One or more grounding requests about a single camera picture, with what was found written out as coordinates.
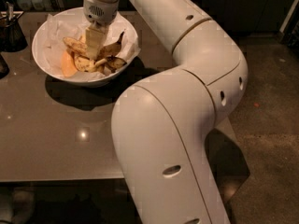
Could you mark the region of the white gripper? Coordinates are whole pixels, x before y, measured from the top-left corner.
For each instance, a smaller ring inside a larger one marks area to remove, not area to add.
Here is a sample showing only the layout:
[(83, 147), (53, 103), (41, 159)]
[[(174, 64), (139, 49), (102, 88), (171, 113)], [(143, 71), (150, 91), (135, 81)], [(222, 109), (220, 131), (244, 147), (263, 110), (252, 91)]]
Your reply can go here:
[(91, 23), (85, 30), (87, 56), (96, 60), (107, 39), (108, 26), (116, 18), (119, 1), (83, 0), (83, 13)]

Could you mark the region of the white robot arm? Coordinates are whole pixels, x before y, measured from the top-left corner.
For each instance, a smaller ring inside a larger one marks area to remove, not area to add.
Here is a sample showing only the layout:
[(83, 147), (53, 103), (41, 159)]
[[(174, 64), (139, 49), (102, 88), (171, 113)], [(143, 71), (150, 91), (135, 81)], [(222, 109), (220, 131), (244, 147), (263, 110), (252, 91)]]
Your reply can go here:
[[(117, 100), (116, 155), (143, 224), (230, 224), (206, 156), (206, 136), (244, 95), (246, 59), (191, 0), (129, 0), (176, 67), (144, 78)], [(118, 0), (84, 0), (110, 22)]]

